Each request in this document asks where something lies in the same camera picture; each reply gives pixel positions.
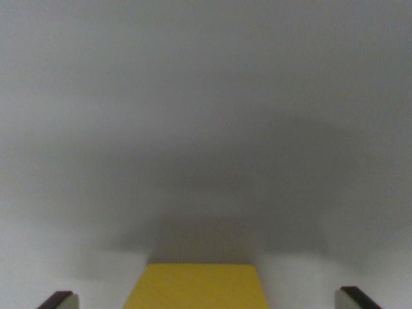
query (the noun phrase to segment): yellow panel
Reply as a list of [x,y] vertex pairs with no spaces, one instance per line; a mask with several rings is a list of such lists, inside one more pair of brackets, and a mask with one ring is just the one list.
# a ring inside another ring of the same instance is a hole
[[152,264],[123,309],[267,309],[252,265]]

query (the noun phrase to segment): dark edge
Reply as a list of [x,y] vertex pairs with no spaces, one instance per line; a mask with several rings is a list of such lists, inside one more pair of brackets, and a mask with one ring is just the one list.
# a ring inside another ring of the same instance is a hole
[[73,295],[72,291],[56,291],[37,309],[56,309],[70,295]]
[[348,294],[362,309],[382,309],[357,286],[342,286],[341,290]]

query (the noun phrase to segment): yellow surface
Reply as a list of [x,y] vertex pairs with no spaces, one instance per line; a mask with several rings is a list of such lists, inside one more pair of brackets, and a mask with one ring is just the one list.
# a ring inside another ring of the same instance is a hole
[[152,264],[123,309],[267,309],[252,265]]

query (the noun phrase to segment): yellow block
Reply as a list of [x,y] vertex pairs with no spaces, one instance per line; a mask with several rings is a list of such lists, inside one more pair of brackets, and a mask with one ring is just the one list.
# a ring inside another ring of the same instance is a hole
[[252,265],[152,264],[123,309],[267,309]]

